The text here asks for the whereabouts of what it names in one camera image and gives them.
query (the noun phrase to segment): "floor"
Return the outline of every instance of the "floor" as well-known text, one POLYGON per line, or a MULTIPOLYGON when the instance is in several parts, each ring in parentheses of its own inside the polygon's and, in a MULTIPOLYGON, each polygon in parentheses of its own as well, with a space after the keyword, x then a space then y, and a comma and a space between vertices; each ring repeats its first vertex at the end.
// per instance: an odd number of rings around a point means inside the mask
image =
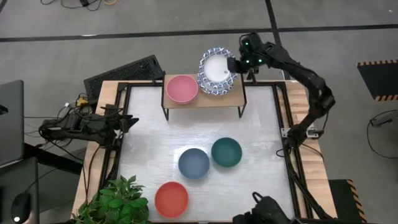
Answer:
MULTIPOLYGON (((152 54, 169 74, 195 73, 205 50, 221 46, 237 55, 239 36, 252 30, 325 78, 337 101, 320 139, 328 176, 354 181, 368 222, 396 223, 398 162, 370 150, 366 126, 397 103, 376 103, 356 69, 358 62, 398 58, 396 0, 119 0, 95 12, 65 9, 60 0, 47 6, 2 0, 0 83, 24 80, 25 115, 54 116, 85 91, 86 78, 152 54)), ((288 76, 262 67, 259 78, 288 76)), ((26 120, 25 129, 33 131, 41 122, 26 120)), ((395 133, 389 125, 372 129, 370 138, 380 153, 398 156, 395 133)), ((76 141, 68 149, 79 153, 84 146, 76 141)), ((41 222, 68 219, 78 177, 59 172, 40 181, 40 196, 50 199, 41 205, 49 209, 41 222), (55 178, 63 180, 57 183, 62 187, 53 187, 55 178)))

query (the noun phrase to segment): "red bowl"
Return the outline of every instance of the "red bowl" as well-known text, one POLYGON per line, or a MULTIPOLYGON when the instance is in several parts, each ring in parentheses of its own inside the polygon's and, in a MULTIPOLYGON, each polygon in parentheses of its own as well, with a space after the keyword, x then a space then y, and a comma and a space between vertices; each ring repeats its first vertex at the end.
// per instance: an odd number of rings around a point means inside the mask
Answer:
POLYGON ((197 81, 188 75, 177 75, 170 79, 166 86, 166 94, 174 102, 187 104, 198 94, 197 81))
POLYGON ((188 192, 180 183, 167 182, 156 192, 155 207, 162 216, 177 218, 188 207, 188 192))

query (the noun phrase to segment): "pink bowl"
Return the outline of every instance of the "pink bowl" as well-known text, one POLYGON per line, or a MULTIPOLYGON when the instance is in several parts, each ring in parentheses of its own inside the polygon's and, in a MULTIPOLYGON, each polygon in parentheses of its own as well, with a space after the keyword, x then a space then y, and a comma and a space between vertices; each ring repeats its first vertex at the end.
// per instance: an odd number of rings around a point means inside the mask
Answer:
POLYGON ((197 81, 188 75, 177 75, 170 79, 166 86, 166 94, 174 102, 187 104, 198 94, 197 81))

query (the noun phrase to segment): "green bowl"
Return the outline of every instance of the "green bowl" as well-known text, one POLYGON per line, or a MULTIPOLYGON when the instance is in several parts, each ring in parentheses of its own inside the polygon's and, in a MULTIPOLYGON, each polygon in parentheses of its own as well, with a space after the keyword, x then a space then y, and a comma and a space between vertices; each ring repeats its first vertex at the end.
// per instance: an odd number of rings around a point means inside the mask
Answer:
POLYGON ((242 148, 231 138, 221 138, 211 147, 211 156, 222 167, 233 167, 242 159, 242 148))

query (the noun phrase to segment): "blue bowl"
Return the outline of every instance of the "blue bowl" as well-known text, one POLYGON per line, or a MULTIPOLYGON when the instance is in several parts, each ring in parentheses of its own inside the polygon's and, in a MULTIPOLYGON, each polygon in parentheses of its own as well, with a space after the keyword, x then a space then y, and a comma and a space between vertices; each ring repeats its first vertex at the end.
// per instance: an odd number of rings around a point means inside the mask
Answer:
POLYGON ((206 175, 210 167, 210 159, 200 149, 186 150, 178 160, 178 168, 182 175, 189 179, 200 179, 206 175))

